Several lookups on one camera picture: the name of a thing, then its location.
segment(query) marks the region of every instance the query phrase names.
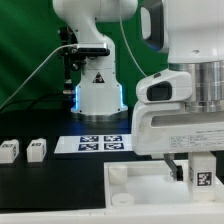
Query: black and white marker board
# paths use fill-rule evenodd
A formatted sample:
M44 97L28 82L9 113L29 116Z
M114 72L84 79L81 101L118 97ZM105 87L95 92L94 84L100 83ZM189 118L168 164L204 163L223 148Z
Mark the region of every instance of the black and white marker board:
M132 151L130 134L61 136L58 140L54 153L60 154L118 151Z

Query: green wall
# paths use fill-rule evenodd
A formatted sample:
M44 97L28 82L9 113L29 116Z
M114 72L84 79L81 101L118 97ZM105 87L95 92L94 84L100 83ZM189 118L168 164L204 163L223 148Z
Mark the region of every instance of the green wall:
M141 40L139 11L124 22L127 40L140 67L148 74L167 67L167 55L150 50ZM55 15L51 0L0 0L0 104L10 96L37 66L57 47L59 27L65 24ZM128 54L119 23L97 25L116 45L117 79L124 86L124 101L134 106L135 87L143 78ZM79 73L72 73L74 83ZM14 100L36 99L63 89L62 61L55 56L25 86Z

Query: cable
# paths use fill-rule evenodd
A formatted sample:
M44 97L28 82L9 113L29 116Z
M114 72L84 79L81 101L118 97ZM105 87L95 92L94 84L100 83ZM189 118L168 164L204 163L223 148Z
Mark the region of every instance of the cable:
M44 96L39 97L36 100L33 100L33 102L26 108L26 110L30 110L32 107L34 107L37 103L43 101L46 98L49 98L51 96L57 96L57 95L63 95L63 92L55 92L55 93L50 93L50 94L46 94Z
M0 114L3 112L3 110L5 110L7 107L13 105L13 104L18 104L18 103L29 103L29 102L33 102L34 100L18 100L18 101L14 101L11 103L6 104L5 106L3 106L0 110Z
M6 99L2 105L0 106L0 111L2 110L2 108L10 101L12 100L13 97L15 97L18 92L30 81L30 79L32 79L34 77L34 75L49 61L49 59L59 50L61 50L62 48L65 47L75 47L77 46L77 44L69 44L69 45L64 45L61 46L57 49L55 49L37 68L36 70L20 85L20 87L10 96L8 97L8 99Z
M122 23L122 18L121 18L121 0L120 0L120 28L121 28L121 33L122 33L122 36L123 36L123 39L124 39L124 42L125 42L125 45L128 49L128 52L132 58L132 60L134 61L136 67L138 68L138 70L142 73L142 75L144 75L145 77L147 77L147 75L144 73L144 71L140 68L138 62L136 61L134 55L132 54L132 51L129 47L129 44L128 44L128 41L127 41L127 38L126 38L126 35L125 35L125 32L124 32L124 27L123 27L123 23Z

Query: small white block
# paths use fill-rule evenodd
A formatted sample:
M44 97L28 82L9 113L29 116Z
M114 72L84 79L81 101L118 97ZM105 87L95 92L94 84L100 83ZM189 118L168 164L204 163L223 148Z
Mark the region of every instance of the small white block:
M189 153L189 191L194 201L215 200L216 158L210 152Z
M111 184L125 184L128 178L127 166L114 164L109 167L109 180Z
M47 147L45 139L39 138L37 140L32 140L26 149L27 160L29 163L42 162L46 152Z
M13 163L19 154L19 141L4 141L0 146L0 164Z
M120 193L112 197L112 205L123 207L135 204L135 198L131 194Z

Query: qr code sticker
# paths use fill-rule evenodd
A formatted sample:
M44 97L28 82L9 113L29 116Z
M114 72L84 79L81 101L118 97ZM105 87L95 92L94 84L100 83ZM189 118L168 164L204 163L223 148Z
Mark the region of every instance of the qr code sticker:
M80 142L98 142L99 136L82 136Z
M121 142L122 136L120 135L104 136L104 141L105 142Z
M95 151L99 149L98 144L80 144L78 151Z
M16 156L16 147L13 147L13 155Z
M41 146L41 143L33 143L31 146Z
M194 170L190 167L190 180L192 183L194 183Z
M211 186L212 185L212 172L197 173L198 186Z
M10 148L10 147L12 147L13 146L13 144L4 144L3 146L2 146L2 148Z
M123 143L105 143L104 150L123 150L124 144Z

